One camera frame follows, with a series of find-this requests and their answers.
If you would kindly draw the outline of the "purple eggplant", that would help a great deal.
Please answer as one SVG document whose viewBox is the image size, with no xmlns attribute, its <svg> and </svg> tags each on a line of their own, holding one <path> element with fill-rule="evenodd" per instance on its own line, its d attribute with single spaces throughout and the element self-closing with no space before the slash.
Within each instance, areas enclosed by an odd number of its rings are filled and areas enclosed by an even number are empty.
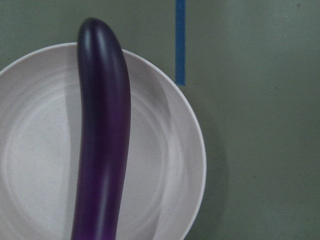
<svg viewBox="0 0 320 240">
<path fill-rule="evenodd" d="M 71 238 L 114 240 L 130 139 L 128 68 L 116 35 L 97 18 L 80 27 L 77 62 L 82 119 Z"/>
</svg>

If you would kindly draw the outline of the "pink plate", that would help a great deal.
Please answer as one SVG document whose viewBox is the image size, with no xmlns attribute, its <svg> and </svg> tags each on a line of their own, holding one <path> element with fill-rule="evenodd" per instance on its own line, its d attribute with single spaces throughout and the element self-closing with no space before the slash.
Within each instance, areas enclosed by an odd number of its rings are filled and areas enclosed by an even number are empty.
<svg viewBox="0 0 320 240">
<path fill-rule="evenodd" d="M 0 237 L 68 240 L 78 177 L 81 101 L 76 44 L 46 47 L 0 73 Z M 206 153 L 182 92 L 124 51 L 131 132 L 116 237 L 182 240 L 199 211 Z"/>
</svg>

